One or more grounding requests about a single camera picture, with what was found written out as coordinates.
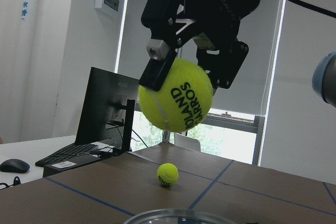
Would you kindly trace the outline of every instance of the tennis ball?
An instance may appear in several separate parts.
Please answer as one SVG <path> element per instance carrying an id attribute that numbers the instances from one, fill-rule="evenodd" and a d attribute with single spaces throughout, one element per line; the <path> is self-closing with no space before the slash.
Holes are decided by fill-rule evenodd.
<path id="1" fill-rule="evenodd" d="M 175 59 L 158 92 L 139 86 L 142 113 L 153 125 L 170 132 L 187 131 L 201 123 L 212 97 L 212 85 L 205 71 L 183 59 Z"/>
<path id="2" fill-rule="evenodd" d="M 159 182 L 164 186 L 172 186 L 178 180 L 178 170 L 175 165 L 166 163 L 160 165 L 159 169 L 157 169 L 157 177 Z"/>

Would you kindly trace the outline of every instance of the computer monitor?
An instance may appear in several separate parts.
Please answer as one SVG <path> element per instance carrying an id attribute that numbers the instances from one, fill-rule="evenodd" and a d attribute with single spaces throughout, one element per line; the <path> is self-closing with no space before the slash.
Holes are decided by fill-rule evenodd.
<path id="1" fill-rule="evenodd" d="M 138 86 L 137 79 L 92 67 L 75 145 L 111 140 L 129 151 Z"/>

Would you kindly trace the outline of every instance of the computer mouse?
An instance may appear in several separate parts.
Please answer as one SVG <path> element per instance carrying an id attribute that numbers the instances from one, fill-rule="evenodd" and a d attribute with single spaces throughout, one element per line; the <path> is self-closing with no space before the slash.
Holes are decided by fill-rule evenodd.
<path id="1" fill-rule="evenodd" d="M 25 173 L 30 165 L 19 159 L 8 159 L 0 164 L 0 171 L 5 173 Z"/>

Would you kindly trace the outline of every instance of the electrical box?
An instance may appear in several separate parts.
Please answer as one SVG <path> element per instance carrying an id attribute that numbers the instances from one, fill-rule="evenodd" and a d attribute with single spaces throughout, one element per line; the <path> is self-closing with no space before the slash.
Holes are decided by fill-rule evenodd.
<path id="1" fill-rule="evenodd" d="M 94 8 L 111 17 L 118 17 L 121 3 L 120 0 L 96 0 Z"/>

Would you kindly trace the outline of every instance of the white label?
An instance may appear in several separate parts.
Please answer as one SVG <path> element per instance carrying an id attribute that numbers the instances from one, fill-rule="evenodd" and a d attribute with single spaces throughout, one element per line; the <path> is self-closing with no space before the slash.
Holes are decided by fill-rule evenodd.
<path id="1" fill-rule="evenodd" d="M 61 162 L 61 163 L 53 164 L 52 166 L 62 169 L 62 168 L 70 167 L 70 166 L 73 166 L 73 165 L 76 165 L 76 164 L 73 163 L 73 162 L 70 162 L 70 161 L 64 161 L 64 162 Z"/>

